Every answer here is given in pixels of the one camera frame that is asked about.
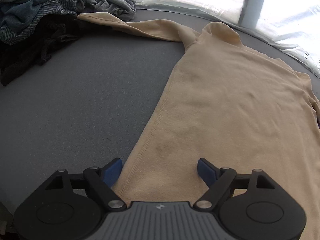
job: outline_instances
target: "white plastic sheet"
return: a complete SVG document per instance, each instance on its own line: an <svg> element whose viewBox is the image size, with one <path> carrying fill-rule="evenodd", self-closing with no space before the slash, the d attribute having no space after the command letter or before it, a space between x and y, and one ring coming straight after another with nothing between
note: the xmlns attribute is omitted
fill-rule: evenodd
<svg viewBox="0 0 320 240"><path fill-rule="evenodd" d="M320 0L264 0L260 17L250 29L239 22L240 15L248 13L242 11L246 0L136 1L136 8L218 18L298 59L320 78Z"/></svg>

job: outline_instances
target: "black cloth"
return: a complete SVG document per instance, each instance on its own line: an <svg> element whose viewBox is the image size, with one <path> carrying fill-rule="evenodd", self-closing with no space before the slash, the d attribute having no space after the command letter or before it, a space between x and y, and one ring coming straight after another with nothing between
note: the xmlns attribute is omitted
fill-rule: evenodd
<svg viewBox="0 0 320 240"><path fill-rule="evenodd" d="M79 38L80 32L74 15L46 15L35 32L27 39L14 44L0 44L0 82L6 86L22 75L34 63L44 64L48 54Z"/></svg>

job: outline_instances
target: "striped cloth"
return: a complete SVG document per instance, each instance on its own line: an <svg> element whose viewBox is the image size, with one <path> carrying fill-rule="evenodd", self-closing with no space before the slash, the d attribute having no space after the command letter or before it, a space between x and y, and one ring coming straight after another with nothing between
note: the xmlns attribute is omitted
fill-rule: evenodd
<svg viewBox="0 0 320 240"><path fill-rule="evenodd" d="M0 27L0 40L6 44L13 45L25 40L34 32L41 18L47 14L73 14L76 15L77 0L50 0L42 4L32 23L20 33L13 32L5 24Z"/></svg>

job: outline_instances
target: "printed symbol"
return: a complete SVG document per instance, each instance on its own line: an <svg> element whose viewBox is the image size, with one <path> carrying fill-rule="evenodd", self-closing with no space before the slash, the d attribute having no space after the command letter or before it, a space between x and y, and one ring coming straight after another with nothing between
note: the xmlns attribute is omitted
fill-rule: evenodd
<svg viewBox="0 0 320 240"><path fill-rule="evenodd" d="M161 209L164 208L164 205L162 205L162 204L156 205L156 208L159 209L159 210L161 210Z"/></svg>

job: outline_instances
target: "gray table surface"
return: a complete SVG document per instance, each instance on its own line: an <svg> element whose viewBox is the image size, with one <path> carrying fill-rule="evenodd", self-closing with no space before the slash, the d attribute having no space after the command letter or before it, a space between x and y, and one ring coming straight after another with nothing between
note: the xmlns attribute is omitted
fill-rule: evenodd
<svg viewBox="0 0 320 240"><path fill-rule="evenodd" d="M197 31L208 20L138 10L135 21L169 19ZM279 50L239 32L244 45L308 73L320 97L320 80ZM182 43L120 32L85 35L0 87L0 201L11 211L59 168L80 173L127 159L139 139Z"/></svg>

